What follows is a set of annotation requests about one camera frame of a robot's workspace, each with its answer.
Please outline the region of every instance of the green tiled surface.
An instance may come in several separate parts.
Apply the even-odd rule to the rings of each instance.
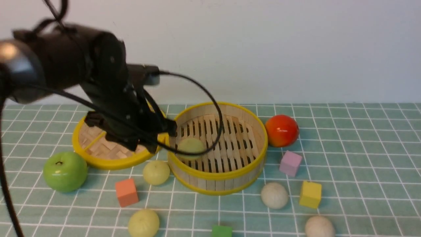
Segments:
[[[243,105],[262,121],[275,114],[292,116],[300,138],[290,147],[269,147],[264,172],[246,190],[223,197],[197,194],[173,176],[150,187],[142,179],[145,164],[127,170],[90,169],[84,186],[73,193],[53,192],[41,171],[55,152],[72,150],[76,123],[87,108],[77,105],[10,105],[4,110],[2,142],[13,202],[25,236],[128,237],[130,216],[152,208],[161,225],[158,237],[209,237],[214,225],[229,226],[233,236],[304,237],[307,219],[329,218],[337,236],[421,236],[420,104]],[[173,118],[187,105],[161,105]],[[296,177],[279,172],[286,150],[303,155]],[[152,159],[166,160],[166,151]],[[114,183],[133,177],[139,203],[120,208]],[[314,210],[298,204],[303,180],[323,186]],[[277,181],[291,200],[268,210],[260,190]],[[0,196],[0,232],[15,236]]]

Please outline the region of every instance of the tomato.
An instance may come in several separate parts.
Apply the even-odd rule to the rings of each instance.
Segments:
[[[298,124],[287,115],[280,114],[271,117],[265,123],[265,128],[269,145],[273,147],[286,147],[292,145],[298,139]]]

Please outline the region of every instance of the green cube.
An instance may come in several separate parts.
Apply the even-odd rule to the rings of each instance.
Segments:
[[[232,237],[232,228],[228,226],[213,226],[212,237]]]

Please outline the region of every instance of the pink cube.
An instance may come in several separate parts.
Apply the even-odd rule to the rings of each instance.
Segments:
[[[300,167],[302,159],[303,158],[300,155],[297,155],[290,151],[286,151],[285,155],[281,159],[279,171],[284,172],[289,176],[295,177],[298,168]]]

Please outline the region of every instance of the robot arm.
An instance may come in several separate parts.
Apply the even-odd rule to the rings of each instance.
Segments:
[[[0,41],[2,94],[27,104],[50,93],[19,88],[31,83],[55,90],[80,85],[93,104],[149,135],[166,132],[175,136],[176,123],[164,118],[155,101],[144,90],[158,85],[159,69],[151,65],[128,65],[125,45],[112,33],[81,25],[57,26],[46,34],[18,30],[12,40]],[[88,112],[85,123],[104,130],[108,141],[135,151],[143,145],[155,153],[157,144],[142,139],[132,129],[104,114]]]

